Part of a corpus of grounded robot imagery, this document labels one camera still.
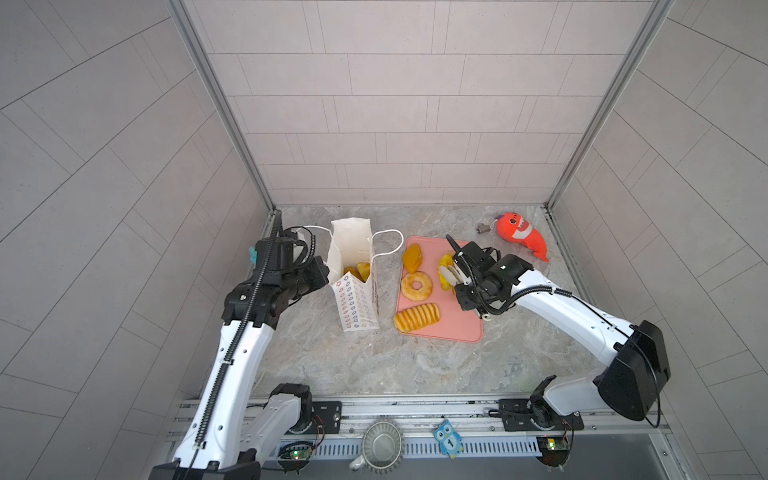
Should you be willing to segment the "round striped bun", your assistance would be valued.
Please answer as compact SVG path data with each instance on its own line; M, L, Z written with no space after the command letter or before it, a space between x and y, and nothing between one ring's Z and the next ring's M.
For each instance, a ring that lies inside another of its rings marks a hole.
M367 282L371 275L371 265L368 262L360 262L356 266L359 277L363 282Z

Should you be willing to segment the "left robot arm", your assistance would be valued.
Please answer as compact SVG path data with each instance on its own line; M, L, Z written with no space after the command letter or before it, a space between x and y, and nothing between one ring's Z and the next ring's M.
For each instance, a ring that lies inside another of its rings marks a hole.
M241 443L255 376L280 316L329 282L315 250L308 228L284 227L281 211L274 211L269 235L255 245L252 275L225 298L218 352L192 424L172 460L155 466L151 478L258 479L281 438L311 424L309 386L284 383L251 423L251 445Z

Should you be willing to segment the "dark orange oval bread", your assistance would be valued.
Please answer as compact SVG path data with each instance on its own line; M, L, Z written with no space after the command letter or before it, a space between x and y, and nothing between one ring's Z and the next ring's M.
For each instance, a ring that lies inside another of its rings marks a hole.
M422 249L418 243L408 246L403 254L403 266L409 274L416 273L422 264Z

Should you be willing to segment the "long brown baguette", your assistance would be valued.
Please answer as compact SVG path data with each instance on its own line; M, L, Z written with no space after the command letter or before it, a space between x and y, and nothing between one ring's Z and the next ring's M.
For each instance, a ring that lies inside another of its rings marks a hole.
M362 281L363 283L366 282L366 280L363 278L363 275L360 273L360 271L356 267L346 267L344 269L344 274L349 273L352 277Z

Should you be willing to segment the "white printed paper bag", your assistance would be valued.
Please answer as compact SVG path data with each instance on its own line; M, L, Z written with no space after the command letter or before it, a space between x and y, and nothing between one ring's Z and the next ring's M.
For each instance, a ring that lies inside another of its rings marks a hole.
M400 230L374 232L367 218L333 220L331 228L307 225L310 230L323 230L330 236L325 265L344 332L379 329L378 294L375 280L376 261L397 253L404 244ZM376 253L374 241L384 234L397 234L399 244L392 250Z

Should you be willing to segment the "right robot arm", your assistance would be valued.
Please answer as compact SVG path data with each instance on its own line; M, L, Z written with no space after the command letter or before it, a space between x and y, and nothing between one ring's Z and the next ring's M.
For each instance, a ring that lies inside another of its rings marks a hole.
M447 241L454 251L456 295L463 310L489 320L515 307L527 309L583 346L600 364L581 376L546 377L524 406L502 410L502 416L552 430L583 411L611 409L643 421L651 410L660 410L660 394L671 369L659 327L647 320L634 324L598 309L514 254L502 255L474 242Z

